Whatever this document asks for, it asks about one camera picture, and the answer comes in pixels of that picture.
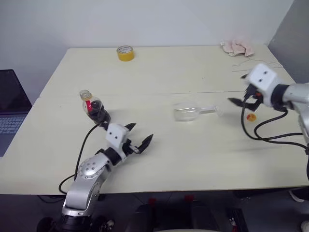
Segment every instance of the roll of tape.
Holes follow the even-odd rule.
[[[121,61],[130,61],[134,58],[133,47],[121,46],[117,48],[117,54]]]

